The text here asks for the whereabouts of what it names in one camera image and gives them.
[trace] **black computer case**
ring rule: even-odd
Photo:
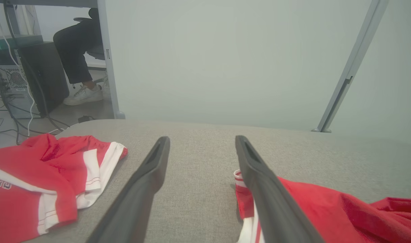
[[[22,64],[23,74],[28,81],[31,95],[35,101],[32,109],[34,117],[46,116],[45,104],[51,112],[69,96],[65,72],[54,43],[46,42],[17,48],[20,59],[15,51],[12,55],[17,63]],[[30,117],[30,99],[26,83],[20,77],[15,63],[11,60],[8,50],[0,50],[0,92],[8,101],[12,115],[17,118]]]

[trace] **leg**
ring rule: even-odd
[[[102,91],[96,86],[88,72],[85,51],[102,43],[97,21],[83,21],[62,29],[54,35],[54,44],[70,83],[82,83],[81,89],[64,100],[69,106],[103,99]]]
[[[80,22],[54,35],[54,44],[70,83],[82,82],[90,89],[94,87],[84,54],[100,43],[102,35],[99,22],[95,20]]]

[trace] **gray fabric surface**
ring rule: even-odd
[[[97,202],[79,211],[76,223],[32,243],[85,242],[125,182],[160,136],[171,139],[165,182],[155,195],[147,243],[236,242],[233,172],[235,136],[246,136],[276,175],[350,193],[368,203],[384,197],[411,198],[411,147],[388,140],[337,137],[309,131],[240,126],[93,120],[58,137],[93,135],[125,145],[128,156]]]

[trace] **ankle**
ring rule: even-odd
[[[82,82],[82,84],[89,89],[94,89],[94,87],[96,87],[96,84],[93,81]]]

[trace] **shoe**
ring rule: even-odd
[[[105,100],[111,100],[111,90],[109,89],[108,72],[106,70],[105,75],[103,76],[102,92]]]
[[[87,102],[103,100],[103,94],[99,86],[94,86],[93,89],[87,88],[85,85],[76,92],[73,96],[69,96],[63,100],[66,106],[77,106]]]

